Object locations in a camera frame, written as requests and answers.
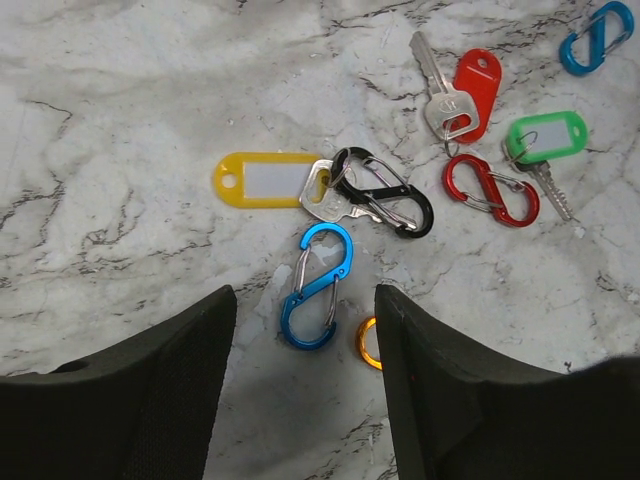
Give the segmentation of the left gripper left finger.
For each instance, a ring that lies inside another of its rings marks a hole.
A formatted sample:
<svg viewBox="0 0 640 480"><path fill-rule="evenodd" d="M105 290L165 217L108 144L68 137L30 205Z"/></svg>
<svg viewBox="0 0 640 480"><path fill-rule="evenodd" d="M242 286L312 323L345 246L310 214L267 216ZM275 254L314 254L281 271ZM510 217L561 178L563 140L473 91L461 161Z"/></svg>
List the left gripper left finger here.
<svg viewBox="0 0 640 480"><path fill-rule="evenodd" d="M2 377L2 478L202 478L236 315L225 285L49 373Z"/></svg>

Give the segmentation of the black carabiner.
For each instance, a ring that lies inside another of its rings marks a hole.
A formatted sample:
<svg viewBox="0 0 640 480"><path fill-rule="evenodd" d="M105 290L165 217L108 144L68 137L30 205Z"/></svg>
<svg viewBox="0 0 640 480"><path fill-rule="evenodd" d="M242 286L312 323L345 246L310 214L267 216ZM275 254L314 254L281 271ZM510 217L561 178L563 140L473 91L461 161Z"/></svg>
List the black carabiner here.
<svg viewBox="0 0 640 480"><path fill-rule="evenodd" d="M347 180L347 171L351 167L353 160L360 161L363 167L368 168L384 184L384 187L361 189ZM371 168L371 164L374 162L384 166L397 179L399 184L390 185L381 174ZM362 147L342 148L334 155L330 186L336 188L352 204L371 207L384 223L394 227L395 233L401 238L422 238L433 228L434 211L429 199L414 185L407 183L386 162ZM422 220L419 226L412 228L393 211L382 205L383 201L403 199L415 202L420 208Z"/></svg>

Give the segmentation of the yellow tag key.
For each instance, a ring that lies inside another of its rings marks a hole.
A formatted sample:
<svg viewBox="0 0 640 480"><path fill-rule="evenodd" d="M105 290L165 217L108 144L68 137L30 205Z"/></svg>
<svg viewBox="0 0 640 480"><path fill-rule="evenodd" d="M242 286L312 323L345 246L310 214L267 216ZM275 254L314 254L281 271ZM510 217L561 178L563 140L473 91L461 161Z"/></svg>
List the yellow tag key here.
<svg viewBox="0 0 640 480"><path fill-rule="evenodd" d="M223 202L236 208L301 207L324 222L369 217L379 223L373 212L329 185L331 166L331 160L315 154L234 152L218 163L212 185Z"/></svg>

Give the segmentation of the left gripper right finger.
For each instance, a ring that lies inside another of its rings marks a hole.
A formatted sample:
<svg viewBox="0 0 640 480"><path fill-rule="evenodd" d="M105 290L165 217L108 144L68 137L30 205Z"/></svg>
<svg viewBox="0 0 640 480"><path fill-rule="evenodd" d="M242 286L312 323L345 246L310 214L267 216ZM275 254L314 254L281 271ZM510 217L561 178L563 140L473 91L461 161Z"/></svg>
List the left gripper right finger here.
<svg viewBox="0 0 640 480"><path fill-rule="evenodd" d="M402 479L635 479L639 360L560 374L503 355L401 290L375 291Z"/></svg>

